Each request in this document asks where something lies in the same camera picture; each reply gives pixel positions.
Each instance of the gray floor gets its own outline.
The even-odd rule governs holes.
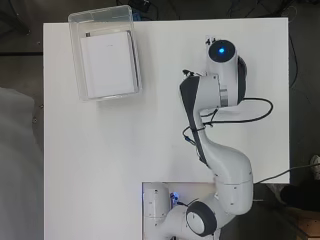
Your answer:
[[[8,0],[0,0],[0,7]],[[110,7],[115,0],[12,0],[20,18],[30,27],[31,33],[22,36],[10,33],[0,38],[0,52],[42,52],[42,25],[45,22],[65,22],[70,13],[88,9]],[[160,20],[176,20],[177,16],[167,0],[154,0],[160,12]],[[173,0],[182,20],[228,18],[230,1],[226,0]],[[232,13],[233,18],[244,17],[255,0],[243,0]],[[277,8],[280,0],[263,1],[256,6],[250,17],[266,14]],[[308,164],[313,154],[320,154],[320,5],[294,4],[297,16],[290,23],[290,35],[294,42],[299,75],[290,90],[290,155],[291,166]],[[150,9],[146,15],[155,18]],[[293,81],[296,67],[290,48],[290,81]],[[0,57],[0,87],[13,88],[35,99],[35,135],[43,149],[43,63],[42,57]],[[310,170],[299,170],[291,174],[291,182],[299,184],[311,178]],[[269,197],[268,189],[256,191],[258,198]],[[235,219],[224,230],[222,239],[293,239],[284,226],[274,220],[265,208],[255,204],[253,210]]]

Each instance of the transparent box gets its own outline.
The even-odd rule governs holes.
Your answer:
[[[132,20],[132,10],[129,6],[117,6],[111,8],[97,9],[80,13],[73,13],[68,17],[73,60],[76,73],[79,97],[83,101],[103,100],[109,98],[126,97],[137,94],[142,90],[138,51],[135,41],[134,26]],[[91,36],[106,35],[118,32],[128,32],[131,37],[133,51],[132,79],[135,84],[133,92],[117,95],[92,97],[88,95],[87,80],[84,67],[84,59],[81,47],[81,39]]]

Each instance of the white paper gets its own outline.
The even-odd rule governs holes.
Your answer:
[[[128,32],[81,39],[88,97],[132,93],[136,84]]]

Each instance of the white tabletop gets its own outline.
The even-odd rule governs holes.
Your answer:
[[[246,97],[264,97],[273,113],[259,122],[207,128],[244,152],[254,181],[289,167],[288,22],[286,19],[135,23],[141,95],[79,101],[67,23],[44,25],[45,239],[141,239],[141,183],[212,182],[181,131],[182,70],[204,69],[206,35],[233,42],[248,67]],[[268,110],[241,103],[217,119]],[[284,175],[271,182],[287,183]]]

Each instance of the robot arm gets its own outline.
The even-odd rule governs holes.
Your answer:
[[[210,194],[190,206],[170,210],[169,192],[160,184],[144,189],[144,238],[212,239],[235,215],[248,212],[253,198],[250,161],[242,152],[208,139],[200,112],[236,106],[245,95],[246,65],[234,45],[214,41],[208,49],[207,76],[189,76],[180,85],[200,161],[211,169],[218,198]]]
[[[227,213],[244,214],[253,197],[250,161],[240,151],[209,140],[200,112],[240,103],[245,95],[246,66],[229,41],[213,42],[208,61],[207,76],[191,76],[180,85],[182,101],[200,160],[215,177],[221,206]]]

